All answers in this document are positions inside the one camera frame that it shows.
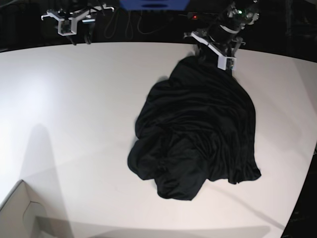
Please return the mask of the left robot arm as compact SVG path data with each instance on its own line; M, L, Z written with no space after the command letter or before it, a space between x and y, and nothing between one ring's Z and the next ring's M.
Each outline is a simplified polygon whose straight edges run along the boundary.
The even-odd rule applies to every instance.
M192 38L199 47L204 46L217 56L217 67L222 70L236 68L235 54L245 42L238 34L247 25L253 25L260 16L259 2L231 3L208 25L184 33L184 38Z

